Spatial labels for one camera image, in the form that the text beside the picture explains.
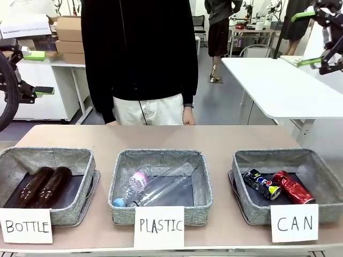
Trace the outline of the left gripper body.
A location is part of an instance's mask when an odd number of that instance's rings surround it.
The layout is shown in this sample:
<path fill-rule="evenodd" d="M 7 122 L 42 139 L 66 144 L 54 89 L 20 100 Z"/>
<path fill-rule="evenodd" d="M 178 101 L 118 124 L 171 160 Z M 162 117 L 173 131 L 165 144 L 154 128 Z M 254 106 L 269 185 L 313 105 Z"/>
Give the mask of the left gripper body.
<path fill-rule="evenodd" d="M 18 81 L 9 60 L 1 57 L 1 91 L 7 93 L 18 92 Z"/>

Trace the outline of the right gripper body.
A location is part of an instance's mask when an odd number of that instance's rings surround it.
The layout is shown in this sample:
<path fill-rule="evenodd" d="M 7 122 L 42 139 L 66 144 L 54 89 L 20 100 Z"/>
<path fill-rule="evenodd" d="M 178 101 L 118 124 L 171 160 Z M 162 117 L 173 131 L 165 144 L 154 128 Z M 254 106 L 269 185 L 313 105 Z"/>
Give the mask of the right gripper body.
<path fill-rule="evenodd" d="M 342 28 L 330 25 L 325 28 L 325 46 L 334 47 L 342 37 Z"/>

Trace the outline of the person's left hand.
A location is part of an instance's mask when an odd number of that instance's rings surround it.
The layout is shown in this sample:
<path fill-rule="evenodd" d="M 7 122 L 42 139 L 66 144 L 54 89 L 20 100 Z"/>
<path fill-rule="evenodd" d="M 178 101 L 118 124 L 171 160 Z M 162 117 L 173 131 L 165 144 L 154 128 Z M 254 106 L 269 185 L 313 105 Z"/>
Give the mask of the person's left hand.
<path fill-rule="evenodd" d="M 196 124 L 195 118 L 193 116 L 193 108 L 192 107 L 184 107 L 183 111 L 183 124 L 194 126 Z"/>

